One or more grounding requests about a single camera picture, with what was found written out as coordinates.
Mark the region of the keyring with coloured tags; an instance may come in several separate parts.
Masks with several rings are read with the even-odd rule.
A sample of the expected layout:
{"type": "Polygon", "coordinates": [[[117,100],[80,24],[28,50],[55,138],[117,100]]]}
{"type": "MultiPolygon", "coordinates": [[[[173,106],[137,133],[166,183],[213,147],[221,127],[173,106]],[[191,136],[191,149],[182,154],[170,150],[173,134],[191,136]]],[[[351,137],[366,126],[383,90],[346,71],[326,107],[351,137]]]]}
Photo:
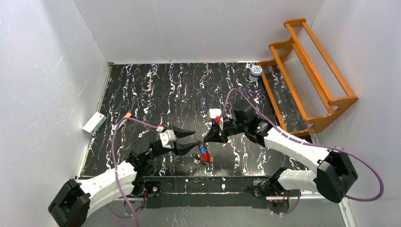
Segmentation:
{"type": "Polygon", "coordinates": [[[200,146],[199,152],[191,154],[191,156],[195,160],[196,163],[208,164],[212,160],[206,144],[203,144],[202,146],[200,146]]]}

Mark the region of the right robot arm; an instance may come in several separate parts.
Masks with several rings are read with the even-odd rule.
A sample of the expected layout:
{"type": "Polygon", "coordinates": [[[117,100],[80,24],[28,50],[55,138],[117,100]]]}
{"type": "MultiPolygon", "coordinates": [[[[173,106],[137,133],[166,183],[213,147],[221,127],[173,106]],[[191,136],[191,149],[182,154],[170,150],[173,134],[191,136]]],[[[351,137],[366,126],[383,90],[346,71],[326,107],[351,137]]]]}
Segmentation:
{"type": "Polygon", "coordinates": [[[318,192],[327,200],[339,203],[358,178],[356,170],[345,153],[313,146],[292,134],[273,126],[259,117],[245,100],[234,104],[235,118],[224,118],[220,109],[208,110],[211,128],[203,138],[205,143],[226,144],[229,136],[244,134],[251,142],[281,152],[307,167],[307,170],[277,170],[267,181],[250,189],[257,195],[280,194],[291,190],[318,192]]]}

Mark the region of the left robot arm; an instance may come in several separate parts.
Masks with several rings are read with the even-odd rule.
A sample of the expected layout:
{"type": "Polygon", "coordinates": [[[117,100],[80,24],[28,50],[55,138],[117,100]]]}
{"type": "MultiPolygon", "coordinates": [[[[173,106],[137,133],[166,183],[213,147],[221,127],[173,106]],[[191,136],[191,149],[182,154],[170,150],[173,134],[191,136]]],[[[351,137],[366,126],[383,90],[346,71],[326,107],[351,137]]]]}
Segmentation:
{"type": "Polygon", "coordinates": [[[51,201],[48,212],[60,227],[80,227],[99,208],[130,195],[144,183],[143,176],[153,159],[169,152],[184,156],[202,144],[196,141],[180,144],[178,139],[193,135],[194,131],[169,126],[152,142],[140,138],[133,143],[130,155],[115,168],[86,180],[69,179],[51,201]]]}

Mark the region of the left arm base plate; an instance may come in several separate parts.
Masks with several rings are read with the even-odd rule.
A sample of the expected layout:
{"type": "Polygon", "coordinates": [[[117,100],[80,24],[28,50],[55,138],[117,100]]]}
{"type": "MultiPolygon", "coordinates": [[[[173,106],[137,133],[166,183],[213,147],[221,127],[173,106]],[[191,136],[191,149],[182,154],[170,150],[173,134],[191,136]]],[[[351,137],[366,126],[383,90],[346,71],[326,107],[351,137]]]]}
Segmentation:
{"type": "Polygon", "coordinates": [[[159,198],[161,195],[161,182],[153,180],[134,182],[131,194],[135,197],[159,198]]]}

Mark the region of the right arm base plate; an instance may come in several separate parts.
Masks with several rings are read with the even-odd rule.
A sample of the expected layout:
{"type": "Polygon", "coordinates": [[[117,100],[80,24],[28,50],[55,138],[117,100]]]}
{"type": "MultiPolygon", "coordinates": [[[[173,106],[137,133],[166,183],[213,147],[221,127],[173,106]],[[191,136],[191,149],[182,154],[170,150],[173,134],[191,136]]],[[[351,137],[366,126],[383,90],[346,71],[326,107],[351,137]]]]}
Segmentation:
{"type": "Polygon", "coordinates": [[[251,186],[245,188],[246,192],[255,197],[278,196],[283,200],[289,200],[291,196],[299,196],[299,190],[285,190],[278,183],[270,183],[269,180],[255,180],[251,186]]]}

